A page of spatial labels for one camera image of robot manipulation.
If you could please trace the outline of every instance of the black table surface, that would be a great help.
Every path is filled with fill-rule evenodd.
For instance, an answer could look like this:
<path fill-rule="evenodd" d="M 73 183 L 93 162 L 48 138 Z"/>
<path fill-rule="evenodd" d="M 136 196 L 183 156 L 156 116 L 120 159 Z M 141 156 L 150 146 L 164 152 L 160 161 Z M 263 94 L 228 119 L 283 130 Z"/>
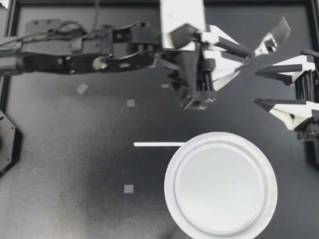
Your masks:
<path fill-rule="evenodd" d="M 259 239 L 319 235 L 319 172 L 305 145 L 281 121 L 253 103 L 294 99 L 293 87 L 253 76 L 257 68 L 297 56 L 312 41 L 307 10 L 292 6 L 207 6 L 207 23 L 254 49 L 284 16 L 292 34 L 274 55 L 258 59 L 219 92 L 205 112 L 183 111 L 163 68 L 129 73 L 13 77 L 6 113 L 23 133 L 20 162 L 0 179 L 2 239 L 187 239 L 165 204 L 166 167 L 177 148 L 135 148 L 135 141 L 187 141 L 213 131 L 238 134 L 272 164 L 278 204 Z M 35 18 L 72 19 L 90 28 L 92 8 L 24 7 L 18 34 Z M 101 10 L 115 27 L 147 20 L 160 28 L 156 6 Z M 88 85 L 83 95 L 80 84 Z M 135 107 L 127 107 L 127 99 Z M 124 194 L 134 184 L 133 194 Z"/>

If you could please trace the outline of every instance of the white plastic part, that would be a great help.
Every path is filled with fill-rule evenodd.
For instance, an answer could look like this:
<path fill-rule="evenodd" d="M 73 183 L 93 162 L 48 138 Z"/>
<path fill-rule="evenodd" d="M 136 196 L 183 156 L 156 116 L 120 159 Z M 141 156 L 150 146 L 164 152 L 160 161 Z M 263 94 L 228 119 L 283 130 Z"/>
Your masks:
<path fill-rule="evenodd" d="M 283 121 L 287 129 L 294 130 L 313 116 L 312 110 L 319 111 L 319 104 L 307 101 L 306 105 L 276 104 L 269 113 Z"/>
<path fill-rule="evenodd" d="M 302 71 L 281 73 L 283 75 L 292 76 L 293 77 L 292 78 L 293 83 L 296 81 L 296 79 L 298 79 L 299 76 L 301 76 L 301 74 L 304 71 L 314 71 L 316 69 L 316 65 L 313 62 L 308 62 L 307 61 L 307 56 L 306 55 L 296 56 L 296 57 L 290 58 L 288 60 L 281 61 L 281 62 L 278 62 L 276 64 L 273 64 L 273 66 L 285 66 L 285 65 L 294 65 L 294 64 L 297 64 L 297 65 L 298 64 L 302 64 L 303 65 Z"/>
<path fill-rule="evenodd" d="M 164 193 L 171 216 L 193 239 L 253 239 L 277 203 L 276 177 L 265 155 L 224 132 L 199 135 L 178 149 Z"/>
<path fill-rule="evenodd" d="M 170 33 L 188 23 L 199 31 L 206 30 L 203 0 L 160 0 L 160 19 L 162 45 L 166 49 L 175 49 Z M 181 51 L 193 51 L 195 44 L 189 43 Z"/>

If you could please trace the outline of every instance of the paper plate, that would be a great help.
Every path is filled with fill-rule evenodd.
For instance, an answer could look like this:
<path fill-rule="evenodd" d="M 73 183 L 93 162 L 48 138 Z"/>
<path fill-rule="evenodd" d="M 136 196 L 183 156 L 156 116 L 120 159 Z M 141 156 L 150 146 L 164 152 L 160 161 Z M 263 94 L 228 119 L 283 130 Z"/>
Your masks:
<path fill-rule="evenodd" d="M 265 155 L 224 132 L 199 135 L 179 148 L 164 192 L 174 221 L 194 239 L 253 239 L 277 203 L 276 177 Z"/>

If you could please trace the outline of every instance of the small white square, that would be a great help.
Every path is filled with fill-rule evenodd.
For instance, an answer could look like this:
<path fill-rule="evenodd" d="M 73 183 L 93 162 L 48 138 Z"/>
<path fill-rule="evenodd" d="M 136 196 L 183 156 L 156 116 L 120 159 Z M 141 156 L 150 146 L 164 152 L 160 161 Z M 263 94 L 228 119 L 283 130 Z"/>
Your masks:
<path fill-rule="evenodd" d="M 124 193 L 134 193 L 134 185 L 133 184 L 125 184 L 124 185 Z"/>
<path fill-rule="evenodd" d="M 135 100 L 127 100 L 127 107 L 134 107 L 135 106 Z"/>
<path fill-rule="evenodd" d="M 161 84 L 161 88 L 169 88 L 169 84 Z"/>
<path fill-rule="evenodd" d="M 86 91 L 87 88 L 88 88 L 88 86 L 85 85 L 84 83 L 82 83 L 82 84 L 78 87 L 78 89 L 77 89 L 76 91 L 77 91 L 77 93 L 79 93 L 80 95 L 82 95 L 82 94 Z"/>

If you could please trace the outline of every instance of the cable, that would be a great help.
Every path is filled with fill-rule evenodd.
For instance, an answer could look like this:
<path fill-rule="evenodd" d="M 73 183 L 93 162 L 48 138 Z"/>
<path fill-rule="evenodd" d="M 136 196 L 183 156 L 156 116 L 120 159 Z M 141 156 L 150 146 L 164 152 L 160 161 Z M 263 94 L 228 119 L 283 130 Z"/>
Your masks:
<path fill-rule="evenodd" d="M 96 30 L 96 25 L 98 24 L 99 15 L 100 15 L 100 0 L 94 0 L 95 2 L 95 17 L 94 17 L 94 23 L 91 30 L 91 33 Z"/>
<path fill-rule="evenodd" d="M 51 34 L 56 34 L 61 28 L 68 26 L 68 25 L 77 25 L 79 27 L 79 29 L 81 29 L 85 34 L 87 34 L 87 31 L 85 30 L 85 28 L 78 22 L 76 21 L 63 21 L 56 29 L 54 29 Z"/>
<path fill-rule="evenodd" d="M 65 26 L 68 26 L 68 25 L 77 25 L 79 27 L 79 29 L 81 29 L 85 35 L 82 36 L 83 38 L 89 38 L 91 36 L 92 33 L 95 33 L 96 32 L 96 26 L 97 26 L 97 23 L 98 23 L 98 19 L 99 19 L 99 15 L 100 15 L 100 0 L 94 0 L 95 1 L 95 17 L 94 17 L 94 24 L 93 24 L 93 27 L 92 27 L 92 30 L 91 32 L 87 33 L 87 31 L 85 30 L 85 28 L 79 24 L 78 22 L 76 21 L 64 21 L 62 22 L 56 29 L 54 29 L 52 32 L 48 33 L 48 32 L 37 32 L 37 33 L 33 33 L 33 34 L 29 34 L 29 35 L 25 35 L 25 36 L 22 36 L 22 37 L 17 37 L 11 41 L 7 41 L 5 43 L 2 43 L 0 44 L 0 47 L 3 47 L 3 46 L 6 46 L 6 45 L 9 45 L 11 43 L 14 43 L 14 42 L 17 42 L 17 41 L 20 41 L 20 40 L 23 40 L 25 38 L 29 38 L 29 37 L 33 37 L 33 36 L 39 36 L 39 35 L 45 35 L 46 37 L 43 39 L 48 39 L 49 36 L 52 36 L 54 34 L 56 34 L 61 28 L 65 27 Z"/>
<path fill-rule="evenodd" d="M 33 34 L 29 34 L 29 35 L 25 35 L 25 36 L 22 36 L 22 37 L 17 37 L 11 41 L 7 41 L 5 43 L 2 43 L 0 44 L 0 47 L 3 47 L 3 46 L 6 46 L 6 45 L 9 45 L 11 43 L 14 43 L 14 42 L 17 42 L 17 41 L 20 41 L 20 40 L 23 40 L 25 38 L 29 38 L 29 37 L 33 37 L 33 36 L 41 36 L 41 35 L 45 35 L 46 38 L 48 37 L 48 33 L 47 32 L 37 32 L 37 33 L 33 33 Z"/>

